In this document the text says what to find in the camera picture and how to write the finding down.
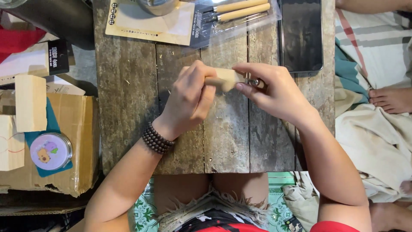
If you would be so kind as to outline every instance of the smartphone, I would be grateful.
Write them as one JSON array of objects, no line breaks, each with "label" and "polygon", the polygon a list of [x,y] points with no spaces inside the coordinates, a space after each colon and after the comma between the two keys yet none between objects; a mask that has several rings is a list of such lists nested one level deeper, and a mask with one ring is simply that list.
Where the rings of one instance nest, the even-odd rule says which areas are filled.
[{"label": "smartphone", "polygon": [[279,0],[279,63],[291,73],[323,68],[321,0]]}]

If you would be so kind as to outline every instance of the teal mat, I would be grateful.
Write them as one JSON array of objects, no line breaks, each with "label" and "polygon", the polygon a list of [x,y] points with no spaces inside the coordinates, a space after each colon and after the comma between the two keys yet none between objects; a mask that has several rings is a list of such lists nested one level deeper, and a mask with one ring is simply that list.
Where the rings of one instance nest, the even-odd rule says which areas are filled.
[{"label": "teal mat", "polygon": [[[272,206],[272,213],[269,218],[269,232],[290,232],[284,222],[292,218],[292,213],[283,200],[282,187],[294,184],[295,180],[289,172],[269,173],[269,204]],[[135,232],[157,232],[158,226],[156,221],[152,219],[155,212],[152,178],[143,194],[134,204]]]}]

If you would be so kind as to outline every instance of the purple lid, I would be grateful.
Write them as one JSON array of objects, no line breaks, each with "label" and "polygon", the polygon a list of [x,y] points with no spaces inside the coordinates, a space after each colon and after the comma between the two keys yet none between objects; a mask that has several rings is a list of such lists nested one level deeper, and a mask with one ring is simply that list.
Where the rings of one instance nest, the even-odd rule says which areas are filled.
[{"label": "purple lid", "polygon": [[70,141],[58,133],[38,136],[30,146],[34,164],[44,170],[56,170],[65,166],[72,156]]}]

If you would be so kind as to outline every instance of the dark wooden bead bracelet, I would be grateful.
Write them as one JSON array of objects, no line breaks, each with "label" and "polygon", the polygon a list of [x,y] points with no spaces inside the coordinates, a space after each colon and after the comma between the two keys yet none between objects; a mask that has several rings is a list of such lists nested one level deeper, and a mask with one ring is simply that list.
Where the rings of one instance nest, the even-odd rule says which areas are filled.
[{"label": "dark wooden bead bracelet", "polygon": [[175,142],[163,138],[152,126],[152,123],[143,131],[143,141],[153,151],[159,154],[166,154],[173,147]]}]

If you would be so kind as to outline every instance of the wooden table top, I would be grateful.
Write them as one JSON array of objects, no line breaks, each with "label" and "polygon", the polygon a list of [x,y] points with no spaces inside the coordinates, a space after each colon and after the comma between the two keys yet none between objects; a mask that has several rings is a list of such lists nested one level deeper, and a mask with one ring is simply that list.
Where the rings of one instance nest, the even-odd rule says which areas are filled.
[{"label": "wooden table top", "polygon": [[[137,142],[147,123],[162,112],[183,66],[196,59],[228,69],[237,62],[278,64],[276,24],[183,55],[177,45],[106,35],[109,3],[93,2],[105,175]],[[296,84],[333,133],[334,12],[335,1],[322,0],[323,69],[309,78],[300,76],[310,74],[295,74]],[[293,125],[268,115],[233,90],[216,95],[203,124],[179,137],[175,151],[161,160],[154,174],[302,170],[299,142]]]}]

